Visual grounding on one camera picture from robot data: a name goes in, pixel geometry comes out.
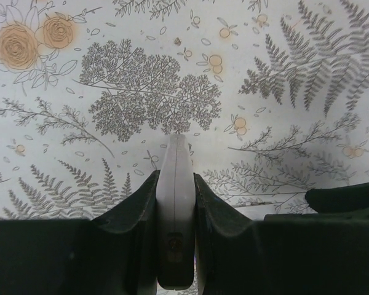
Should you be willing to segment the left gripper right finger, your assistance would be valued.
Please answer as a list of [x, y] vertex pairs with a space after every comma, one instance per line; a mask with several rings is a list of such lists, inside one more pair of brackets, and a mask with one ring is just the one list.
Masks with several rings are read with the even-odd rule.
[[200, 294], [369, 294], [369, 220], [252, 220], [196, 184]]

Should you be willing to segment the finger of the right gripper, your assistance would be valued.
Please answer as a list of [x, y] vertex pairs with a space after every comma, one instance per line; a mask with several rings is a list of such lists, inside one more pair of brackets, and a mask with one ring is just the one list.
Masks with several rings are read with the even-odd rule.
[[311, 189], [306, 192], [305, 201], [314, 213], [267, 214], [264, 220], [369, 220], [369, 183], [332, 189]]

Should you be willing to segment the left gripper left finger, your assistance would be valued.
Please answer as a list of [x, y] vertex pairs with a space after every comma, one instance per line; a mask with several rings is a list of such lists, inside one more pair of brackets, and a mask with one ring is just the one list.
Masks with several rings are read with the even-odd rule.
[[0, 220], [0, 294], [155, 294], [158, 177], [92, 220]]

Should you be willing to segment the grey white remote control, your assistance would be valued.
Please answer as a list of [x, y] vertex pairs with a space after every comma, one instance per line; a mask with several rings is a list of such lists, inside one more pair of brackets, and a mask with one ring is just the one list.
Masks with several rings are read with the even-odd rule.
[[184, 290], [194, 276], [196, 192], [189, 144], [171, 135], [156, 186], [159, 284]]

